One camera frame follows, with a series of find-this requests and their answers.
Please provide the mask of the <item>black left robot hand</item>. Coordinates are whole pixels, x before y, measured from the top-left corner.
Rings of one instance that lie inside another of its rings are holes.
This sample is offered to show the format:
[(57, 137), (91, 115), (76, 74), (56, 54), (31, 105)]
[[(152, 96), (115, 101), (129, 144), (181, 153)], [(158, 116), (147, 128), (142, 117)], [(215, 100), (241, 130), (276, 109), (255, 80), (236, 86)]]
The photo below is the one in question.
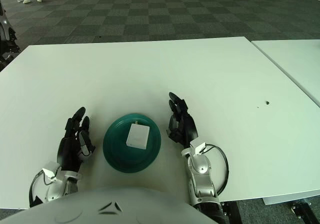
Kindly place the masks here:
[(85, 112), (86, 108), (80, 107), (66, 122), (57, 151), (57, 163), (63, 171), (78, 172), (96, 149), (89, 137), (90, 119)]

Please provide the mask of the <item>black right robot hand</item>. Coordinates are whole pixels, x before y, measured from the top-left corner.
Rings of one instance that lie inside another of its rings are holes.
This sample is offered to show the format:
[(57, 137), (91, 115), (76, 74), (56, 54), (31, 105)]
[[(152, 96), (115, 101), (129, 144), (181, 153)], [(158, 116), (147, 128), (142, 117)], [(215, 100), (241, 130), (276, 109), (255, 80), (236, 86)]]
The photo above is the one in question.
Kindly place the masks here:
[(175, 143), (179, 143), (184, 149), (189, 148), (191, 141), (198, 137), (196, 124), (188, 113), (188, 106), (184, 99), (179, 98), (173, 92), (169, 92), (169, 107), (172, 115), (169, 120), (168, 137)]

